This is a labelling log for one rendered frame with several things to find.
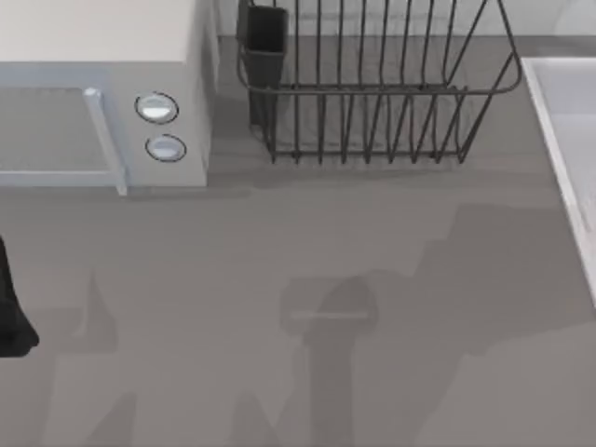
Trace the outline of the small round microwave knob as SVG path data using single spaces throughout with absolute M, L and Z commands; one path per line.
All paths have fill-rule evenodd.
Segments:
M 162 134 L 148 139 L 144 148 L 152 159 L 162 163 L 176 163 L 182 160 L 187 153 L 185 143 L 170 134 Z

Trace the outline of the large round microwave knob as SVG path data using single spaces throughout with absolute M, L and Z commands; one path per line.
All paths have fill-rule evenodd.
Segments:
M 156 125 L 165 125 L 174 121 L 180 112 L 178 103 L 163 92 L 151 92 L 138 96 L 134 102 L 134 109 L 141 119 Z

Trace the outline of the dark cutlery holder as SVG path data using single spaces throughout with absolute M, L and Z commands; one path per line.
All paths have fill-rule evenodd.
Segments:
M 275 106 L 287 54 L 289 11 L 238 0 L 237 41 L 250 105 L 250 123 L 264 129 Z

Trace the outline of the pale microwave oven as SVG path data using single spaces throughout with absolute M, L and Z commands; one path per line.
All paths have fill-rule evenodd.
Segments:
M 0 0 L 0 88 L 98 88 L 132 188 L 208 183 L 219 44 L 213 0 Z M 170 95 L 177 118 L 141 119 L 138 96 Z M 186 156 L 162 163 L 145 142 L 170 134 Z

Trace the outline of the microwave oven door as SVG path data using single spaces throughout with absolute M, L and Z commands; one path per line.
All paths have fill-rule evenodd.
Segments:
M 126 163 L 98 88 L 0 88 L 0 188 L 113 187 Z

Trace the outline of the white sink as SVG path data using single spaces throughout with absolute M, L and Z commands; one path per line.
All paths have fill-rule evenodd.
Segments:
M 596 308 L 596 56 L 521 65 Z

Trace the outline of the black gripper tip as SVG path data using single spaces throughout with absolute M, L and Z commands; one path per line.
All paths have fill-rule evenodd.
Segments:
M 23 358 L 40 343 L 12 280 L 6 244 L 0 236 L 0 359 Z

